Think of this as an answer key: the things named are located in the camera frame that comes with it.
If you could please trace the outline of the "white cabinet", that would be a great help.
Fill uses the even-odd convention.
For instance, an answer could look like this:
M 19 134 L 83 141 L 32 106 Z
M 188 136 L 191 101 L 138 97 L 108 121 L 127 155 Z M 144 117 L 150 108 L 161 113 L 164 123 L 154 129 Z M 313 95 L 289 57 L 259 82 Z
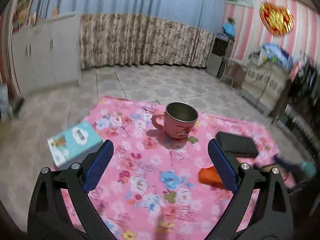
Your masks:
M 26 96 L 37 90 L 81 79 L 80 16 L 64 14 L 39 21 L 12 35 L 12 57 L 18 91 Z

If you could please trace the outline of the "clothes rack with garments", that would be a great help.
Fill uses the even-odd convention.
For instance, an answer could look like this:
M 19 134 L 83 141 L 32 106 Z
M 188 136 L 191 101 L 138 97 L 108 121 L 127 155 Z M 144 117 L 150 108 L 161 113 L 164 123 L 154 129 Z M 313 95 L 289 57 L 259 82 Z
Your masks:
M 269 116 L 281 116 L 287 106 L 312 128 L 319 129 L 319 64 L 304 52 L 294 60 L 285 88 Z

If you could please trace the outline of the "pile of blue clothes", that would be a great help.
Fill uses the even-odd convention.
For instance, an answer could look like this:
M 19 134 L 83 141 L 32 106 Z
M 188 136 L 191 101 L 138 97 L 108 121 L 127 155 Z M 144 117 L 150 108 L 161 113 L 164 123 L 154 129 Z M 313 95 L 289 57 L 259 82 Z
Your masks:
M 260 48 L 258 66 L 271 62 L 279 67 L 291 70 L 293 58 L 276 43 L 265 43 Z

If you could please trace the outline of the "low tv stand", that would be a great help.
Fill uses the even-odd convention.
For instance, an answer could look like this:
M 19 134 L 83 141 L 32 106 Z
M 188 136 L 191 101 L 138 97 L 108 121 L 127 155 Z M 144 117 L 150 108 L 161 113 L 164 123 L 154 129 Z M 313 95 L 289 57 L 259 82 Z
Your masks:
M 319 154 L 319 136 L 305 119 L 289 104 L 284 111 L 287 120 L 284 122 L 293 136 L 293 143 L 313 158 Z

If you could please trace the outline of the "black flat case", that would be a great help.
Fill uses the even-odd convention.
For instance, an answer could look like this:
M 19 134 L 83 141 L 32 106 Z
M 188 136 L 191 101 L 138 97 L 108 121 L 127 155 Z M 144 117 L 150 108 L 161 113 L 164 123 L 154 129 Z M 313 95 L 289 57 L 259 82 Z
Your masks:
M 216 140 L 225 152 L 229 152 L 237 157 L 256 158 L 259 155 L 256 144 L 249 137 L 217 132 Z

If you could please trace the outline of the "pink metal mug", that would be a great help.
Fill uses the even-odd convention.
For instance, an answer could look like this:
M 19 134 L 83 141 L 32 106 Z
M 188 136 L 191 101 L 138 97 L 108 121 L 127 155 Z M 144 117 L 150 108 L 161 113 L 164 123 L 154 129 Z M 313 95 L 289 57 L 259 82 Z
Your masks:
M 184 102 L 166 105 L 164 112 L 155 113 L 151 122 L 172 139 L 184 139 L 191 132 L 199 118 L 197 110 Z

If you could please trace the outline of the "blue covered potted plant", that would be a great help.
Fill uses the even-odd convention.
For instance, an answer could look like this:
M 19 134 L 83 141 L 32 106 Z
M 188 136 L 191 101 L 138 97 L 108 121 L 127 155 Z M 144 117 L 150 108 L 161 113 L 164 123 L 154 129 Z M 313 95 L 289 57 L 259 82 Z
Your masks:
M 228 17 L 227 22 L 222 25 L 222 31 L 229 38 L 235 39 L 235 19 Z

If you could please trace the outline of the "teal plastic basket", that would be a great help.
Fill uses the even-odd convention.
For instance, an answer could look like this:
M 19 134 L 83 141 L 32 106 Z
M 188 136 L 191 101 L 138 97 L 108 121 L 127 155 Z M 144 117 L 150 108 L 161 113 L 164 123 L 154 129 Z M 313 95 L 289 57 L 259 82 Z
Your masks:
M 313 163 L 309 161 L 305 161 L 301 165 L 301 171 L 304 173 L 306 178 L 308 178 L 308 180 L 312 179 L 317 173 L 317 169 L 315 168 Z

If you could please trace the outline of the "red gold wall ornament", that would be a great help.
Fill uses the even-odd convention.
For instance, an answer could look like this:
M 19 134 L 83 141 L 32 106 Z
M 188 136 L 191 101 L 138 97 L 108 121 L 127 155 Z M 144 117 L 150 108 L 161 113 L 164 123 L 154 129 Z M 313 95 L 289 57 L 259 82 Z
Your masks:
M 272 36 L 285 36 L 295 27 L 291 11 L 284 6 L 277 6 L 269 2 L 261 3 L 259 15 Z

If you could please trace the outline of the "blue floral curtain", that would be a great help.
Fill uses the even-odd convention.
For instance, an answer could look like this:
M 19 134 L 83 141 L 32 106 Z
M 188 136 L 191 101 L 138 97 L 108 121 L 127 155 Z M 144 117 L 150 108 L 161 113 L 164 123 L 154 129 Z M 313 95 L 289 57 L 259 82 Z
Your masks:
M 33 0 L 38 19 L 80 15 L 80 66 L 205 68 L 225 0 Z

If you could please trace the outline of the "orange peel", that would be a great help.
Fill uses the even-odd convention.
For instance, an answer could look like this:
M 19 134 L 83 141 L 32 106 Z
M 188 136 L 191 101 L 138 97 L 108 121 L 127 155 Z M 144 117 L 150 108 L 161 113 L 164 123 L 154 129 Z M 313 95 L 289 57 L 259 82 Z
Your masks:
M 199 171 L 199 182 L 212 187 L 224 189 L 225 186 L 214 166 Z

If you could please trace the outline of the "teal tissue box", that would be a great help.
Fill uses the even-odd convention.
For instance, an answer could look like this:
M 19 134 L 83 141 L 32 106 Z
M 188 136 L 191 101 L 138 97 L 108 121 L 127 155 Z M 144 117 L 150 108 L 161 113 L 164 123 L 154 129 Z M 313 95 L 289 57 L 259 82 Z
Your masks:
M 65 170 L 99 150 L 103 139 L 84 121 L 47 139 L 47 142 L 56 168 Z

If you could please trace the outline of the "small metal table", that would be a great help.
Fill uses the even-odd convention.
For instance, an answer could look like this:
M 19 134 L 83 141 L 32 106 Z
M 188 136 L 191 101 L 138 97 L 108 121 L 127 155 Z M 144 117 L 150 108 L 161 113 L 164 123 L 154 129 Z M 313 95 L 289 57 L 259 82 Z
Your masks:
M 240 61 L 232 59 L 230 57 L 222 57 L 222 62 L 225 62 L 225 68 L 220 77 L 219 83 L 223 81 L 224 77 L 231 79 L 231 88 L 233 88 L 234 81 L 238 75 L 238 72 L 247 71 L 248 66 L 242 64 Z

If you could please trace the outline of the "cloth covered chest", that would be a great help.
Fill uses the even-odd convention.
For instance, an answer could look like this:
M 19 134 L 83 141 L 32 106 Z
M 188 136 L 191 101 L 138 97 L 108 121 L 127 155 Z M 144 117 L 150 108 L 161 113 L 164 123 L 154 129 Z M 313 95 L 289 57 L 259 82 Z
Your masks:
M 262 64 L 258 60 L 257 53 L 249 57 L 240 95 L 262 115 L 269 116 L 285 88 L 289 71 L 271 60 Z

